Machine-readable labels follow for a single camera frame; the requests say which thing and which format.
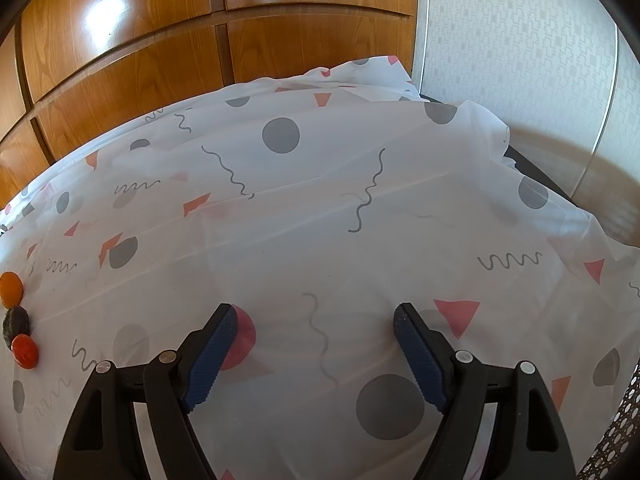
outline ridged blue rubber pad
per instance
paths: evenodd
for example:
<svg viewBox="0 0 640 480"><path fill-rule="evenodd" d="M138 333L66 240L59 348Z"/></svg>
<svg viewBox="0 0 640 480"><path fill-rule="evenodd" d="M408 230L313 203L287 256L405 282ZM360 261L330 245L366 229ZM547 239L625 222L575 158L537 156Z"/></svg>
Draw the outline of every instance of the ridged blue rubber pad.
<svg viewBox="0 0 640 480"><path fill-rule="evenodd" d="M442 370L402 308L397 308L394 314L394 332L424 400L444 413L448 401L443 388Z"/></svg>
<svg viewBox="0 0 640 480"><path fill-rule="evenodd" d="M238 315L230 308L191 365L188 386L181 399L187 413L207 399L237 332Z"/></svg>

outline wooden wall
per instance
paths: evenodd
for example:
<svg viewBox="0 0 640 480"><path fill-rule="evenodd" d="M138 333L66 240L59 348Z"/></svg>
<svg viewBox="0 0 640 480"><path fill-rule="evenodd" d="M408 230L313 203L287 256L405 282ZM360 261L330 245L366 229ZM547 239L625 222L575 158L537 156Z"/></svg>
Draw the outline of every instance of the wooden wall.
<svg viewBox="0 0 640 480"><path fill-rule="evenodd" d="M0 206L100 134L262 76L396 54L417 0L31 0L0 46Z"/></svg>

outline silver screw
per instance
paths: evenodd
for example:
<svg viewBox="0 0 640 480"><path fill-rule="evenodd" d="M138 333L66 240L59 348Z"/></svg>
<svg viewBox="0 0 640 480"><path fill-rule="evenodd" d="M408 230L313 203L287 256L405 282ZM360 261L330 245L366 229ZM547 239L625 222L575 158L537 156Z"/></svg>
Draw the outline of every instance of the silver screw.
<svg viewBox="0 0 640 480"><path fill-rule="evenodd" d="M99 374L105 374L109 370L111 370L111 363L108 361L100 361L97 365L95 365L95 371Z"/></svg>
<svg viewBox="0 0 640 480"><path fill-rule="evenodd" d="M161 363L168 364L168 363L173 363L175 361L175 358L177 357L178 357L178 354L175 353L173 350L165 350L160 354L160 357L158 358L158 360Z"/></svg>
<svg viewBox="0 0 640 480"><path fill-rule="evenodd" d="M474 360L474 357L471 355L471 352L467 352L466 350L458 350L456 352L456 359L461 363L470 363Z"/></svg>
<svg viewBox="0 0 640 480"><path fill-rule="evenodd" d="M530 363L529 361L523 361L520 363L520 370L522 370L526 374L531 375L533 372L536 371L536 367L533 365L533 363Z"/></svg>

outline orange tomato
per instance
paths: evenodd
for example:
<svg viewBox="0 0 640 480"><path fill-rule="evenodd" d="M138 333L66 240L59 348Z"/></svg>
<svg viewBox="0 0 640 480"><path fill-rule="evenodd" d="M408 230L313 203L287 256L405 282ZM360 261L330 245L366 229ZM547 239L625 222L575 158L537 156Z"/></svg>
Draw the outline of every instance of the orange tomato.
<svg viewBox="0 0 640 480"><path fill-rule="evenodd" d="M11 352L15 361L25 370L31 370L38 364L38 347L26 334L18 334L11 343Z"/></svg>
<svg viewBox="0 0 640 480"><path fill-rule="evenodd" d="M20 277L15 272L3 272L0 276L0 301L11 308L19 305L24 289Z"/></svg>

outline red tomato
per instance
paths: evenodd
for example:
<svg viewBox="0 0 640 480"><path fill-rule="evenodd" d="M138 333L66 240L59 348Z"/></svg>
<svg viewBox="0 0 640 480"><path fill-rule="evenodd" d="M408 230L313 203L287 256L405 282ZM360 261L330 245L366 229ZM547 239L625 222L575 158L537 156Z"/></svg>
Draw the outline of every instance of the red tomato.
<svg viewBox="0 0 640 480"><path fill-rule="evenodd" d="M38 364L38 347L26 334L18 334L11 343L11 352L15 361L25 370L31 370Z"/></svg>

